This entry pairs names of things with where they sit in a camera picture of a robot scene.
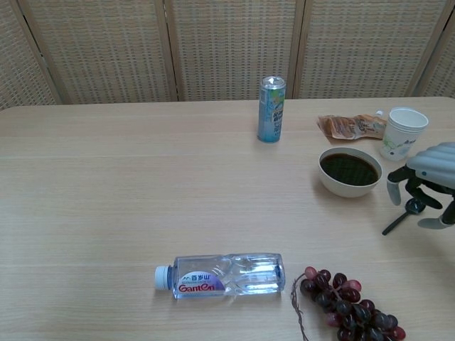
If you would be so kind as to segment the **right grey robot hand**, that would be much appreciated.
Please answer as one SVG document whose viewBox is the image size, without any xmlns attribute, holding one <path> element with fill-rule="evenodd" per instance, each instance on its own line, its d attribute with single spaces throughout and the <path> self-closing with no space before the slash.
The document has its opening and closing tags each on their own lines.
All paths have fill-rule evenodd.
<svg viewBox="0 0 455 341">
<path fill-rule="evenodd" d="M 387 191 L 394 205 L 401 204 L 399 184 L 405 181 L 406 191 L 422 204 L 436 210 L 442 204 L 428 196 L 422 185 L 435 192 L 454 196 L 454 143 L 444 142 L 418 152 L 406 163 L 387 175 Z"/>
</svg>

